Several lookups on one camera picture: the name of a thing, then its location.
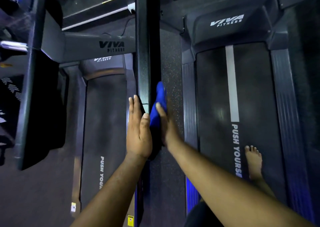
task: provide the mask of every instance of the black treadmill belt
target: black treadmill belt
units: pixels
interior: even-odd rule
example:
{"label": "black treadmill belt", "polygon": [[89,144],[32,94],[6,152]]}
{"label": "black treadmill belt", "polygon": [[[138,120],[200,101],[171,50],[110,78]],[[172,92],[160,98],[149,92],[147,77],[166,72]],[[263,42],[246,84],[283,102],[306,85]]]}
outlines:
{"label": "black treadmill belt", "polygon": [[[263,156],[266,182],[276,197],[287,204],[269,51],[264,43],[233,46],[236,96],[231,92],[229,98],[230,51],[232,47],[228,52],[222,47],[196,57],[200,151],[230,173],[248,180],[244,147],[254,145]],[[238,104],[238,122],[231,122],[230,107],[234,108],[234,102]]]}
{"label": "black treadmill belt", "polygon": [[100,181],[106,183],[125,158],[126,102],[125,75],[89,80],[81,179],[82,209],[99,191]]}

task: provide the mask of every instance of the bare foot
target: bare foot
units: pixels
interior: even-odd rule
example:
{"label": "bare foot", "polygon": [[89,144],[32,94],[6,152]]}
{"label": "bare foot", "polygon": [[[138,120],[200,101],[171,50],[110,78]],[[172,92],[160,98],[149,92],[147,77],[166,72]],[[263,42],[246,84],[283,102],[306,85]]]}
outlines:
{"label": "bare foot", "polygon": [[248,161],[249,176],[251,180],[257,180],[262,178],[262,155],[256,147],[245,147],[245,156]]}

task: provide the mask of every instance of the blue cloth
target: blue cloth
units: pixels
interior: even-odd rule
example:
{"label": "blue cloth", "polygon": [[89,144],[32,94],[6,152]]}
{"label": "blue cloth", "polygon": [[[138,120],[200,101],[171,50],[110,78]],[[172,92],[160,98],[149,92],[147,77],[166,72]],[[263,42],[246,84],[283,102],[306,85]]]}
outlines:
{"label": "blue cloth", "polygon": [[157,97],[155,99],[155,103],[151,109],[150,113],[150,127],[159,128],[160,129],[160,115],[156,109],[156,103],[159,102],[164,111],[167,113],[167,102],[166,102],[167,91],[163,87],[162,82],[160,81],[157,85]]}

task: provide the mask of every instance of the person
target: person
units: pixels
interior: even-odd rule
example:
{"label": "person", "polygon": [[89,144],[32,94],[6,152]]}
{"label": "person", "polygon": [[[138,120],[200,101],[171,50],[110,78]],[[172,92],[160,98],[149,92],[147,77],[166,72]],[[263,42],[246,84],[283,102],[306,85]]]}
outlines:
{"label": "person", "polygon": [[[129,98],[127,154],[102,189],[71,227],[123,226],[127,210],[144,164],[152,152],[150,116],[142,116],[138,96]],[[203,201],[187,216],[185,226],[314,226],[274,197],[261,175],[262,156],[246,147],[251,180],[257,187],[216,166],[185,143],[170,113],[157,103],[163,141]],[[206,217],[212,216],[215,221]]]}

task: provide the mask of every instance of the hand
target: hand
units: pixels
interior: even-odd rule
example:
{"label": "hand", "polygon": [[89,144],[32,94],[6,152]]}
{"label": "hand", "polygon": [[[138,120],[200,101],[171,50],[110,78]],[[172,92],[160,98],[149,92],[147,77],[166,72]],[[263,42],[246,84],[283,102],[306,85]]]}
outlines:
{"label": "hand", "polygon": [[142,156],[147,159],[152,152],[152,137],[150,132],[150,116],[140,109],[137,95],[129,98],[129,122],[127,131],[127,153]]}
{"label": "hand", "polygon": [[165,110],[161,107],[161,104],[156,103],[155,107],[161,118],[161,131],[162,131],[162,140],[163,144],[168,147],[168,144],[171,144],[174,141],[182,141],[176,123],[171,117],[170,113],[170,102],[167,102],[168,105],[168,115]]}

